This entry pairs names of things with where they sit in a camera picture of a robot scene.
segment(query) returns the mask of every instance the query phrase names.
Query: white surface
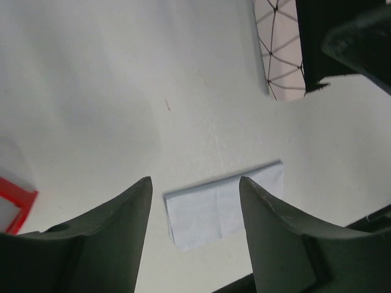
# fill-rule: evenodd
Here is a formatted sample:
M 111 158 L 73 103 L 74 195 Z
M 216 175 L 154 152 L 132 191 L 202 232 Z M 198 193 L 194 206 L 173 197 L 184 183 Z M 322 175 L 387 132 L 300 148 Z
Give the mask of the white surface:
M 358 76 L 270 101 L 242 0 L 2 0 L 0 36 L 0 125 L 40 191 L 22 232 L 151 175 L 137 293 L 210 293 L 251 271 L 244 232 L 175 247 L 171 190 L 281 159 L 286 200 L 322 219 L 391 203 L 391 97 Z
M 282 162 L 165 194 L 169 234 L 180 250 L 190 250 L 244 229 L 239 197 L 241 176 L 250 177 L 283 199 Z
M 6 232 L 20 208 L 15 206 L 11 201 L 0 196 L 0 232 Z
M 31 168 L 11 135 L 0 131 L 0 178 L 27 191 L 34 191 Z

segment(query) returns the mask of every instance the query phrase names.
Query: red object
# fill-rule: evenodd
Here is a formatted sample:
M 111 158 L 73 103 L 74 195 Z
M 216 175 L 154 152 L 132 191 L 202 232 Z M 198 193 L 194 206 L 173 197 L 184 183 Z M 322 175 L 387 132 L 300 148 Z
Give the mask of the red object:
M 20 212 L 14 218 L 11 225 L 9 225 L 6 233 L 16 234 L 19 231 L 24 221 L 27 219 L 37 195 L 38 191 L 36 190 L 28 192 L 14 183 L 11 183 L 4 178 L 0 178 L 0 197 L 4 197 L 6 200 L 11 201 L 15 206 L 20 208 Z

